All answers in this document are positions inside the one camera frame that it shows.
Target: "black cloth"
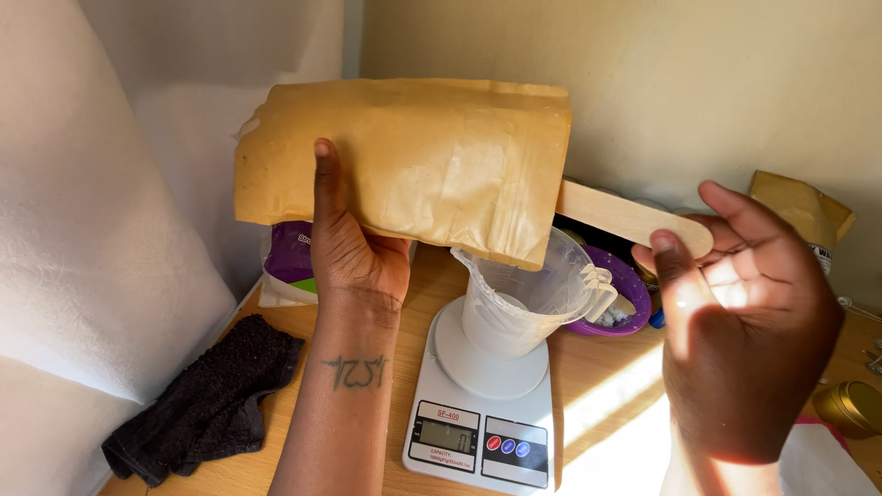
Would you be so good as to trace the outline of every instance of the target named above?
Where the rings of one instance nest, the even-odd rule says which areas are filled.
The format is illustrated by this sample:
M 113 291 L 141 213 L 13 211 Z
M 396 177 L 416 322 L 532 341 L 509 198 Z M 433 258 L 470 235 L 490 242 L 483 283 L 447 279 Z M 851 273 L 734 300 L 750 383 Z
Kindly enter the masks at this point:
M 264 418 L 258 405 L 291 381 L 302 347 L 302 339 L 261 315 L 239 320 L 153 405 L 101 444 L 110 468 L 155 487 L 169 473 L 189 476 L 200 462 L 259 451 Z

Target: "purple bowl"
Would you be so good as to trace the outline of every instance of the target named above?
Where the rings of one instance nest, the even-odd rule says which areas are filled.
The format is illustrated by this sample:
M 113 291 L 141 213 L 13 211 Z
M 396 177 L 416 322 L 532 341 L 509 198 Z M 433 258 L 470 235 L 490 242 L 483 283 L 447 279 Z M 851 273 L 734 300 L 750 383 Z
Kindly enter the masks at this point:
M 564 327 L 574 333 L 584 335 L 624 336 L 639 331 L 649 320 L 649 314 L 653 309 L 652 301 L 649 299 L 649 291 L 643 281 L 628 264 L 616 255 L 584 244 L 582 249 L 585 250 L 596 267 L 605 268 L 612 273 L 612 287 L 616 288 L 618 294 L 631 300 L 637 311 L 613 327 L 601 326 L 585 319 L 564 324 Z

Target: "digital kitchen scale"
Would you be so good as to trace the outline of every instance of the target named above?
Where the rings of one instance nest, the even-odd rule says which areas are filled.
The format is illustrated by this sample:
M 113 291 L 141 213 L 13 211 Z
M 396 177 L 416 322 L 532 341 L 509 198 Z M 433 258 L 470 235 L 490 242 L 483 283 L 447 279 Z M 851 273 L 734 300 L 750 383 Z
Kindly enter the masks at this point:
M 432 320 L 401 459 L 413 472 L 516 495 L 554 492 L 548 345 L 499 360 L 462 331 L 465 297 Z

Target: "wooden stick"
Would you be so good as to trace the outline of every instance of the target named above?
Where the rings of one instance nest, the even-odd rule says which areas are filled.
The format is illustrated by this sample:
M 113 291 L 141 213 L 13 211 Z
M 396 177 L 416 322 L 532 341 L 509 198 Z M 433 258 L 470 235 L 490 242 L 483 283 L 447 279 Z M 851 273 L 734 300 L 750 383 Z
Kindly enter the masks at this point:
M 707 255 L 714 246 L 711 232 L 698 222 L 572 181 L 560 182 L 556 211 L 644 246 L 649 246 L 653 231 L 670 230 L 683 240 L 695 258 Z

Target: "clear plastic jug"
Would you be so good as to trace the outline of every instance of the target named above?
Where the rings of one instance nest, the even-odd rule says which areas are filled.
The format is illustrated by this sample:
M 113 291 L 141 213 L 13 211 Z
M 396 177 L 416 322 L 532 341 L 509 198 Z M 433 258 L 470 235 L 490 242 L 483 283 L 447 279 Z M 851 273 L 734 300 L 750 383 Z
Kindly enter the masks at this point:
M 610 272 L 554 227 L 537 272 L 451 253 L 469 272 L 462 329 L 476 348 L 503 360 L 523 357 L 563 324 L 597 320 L 617 296 Z

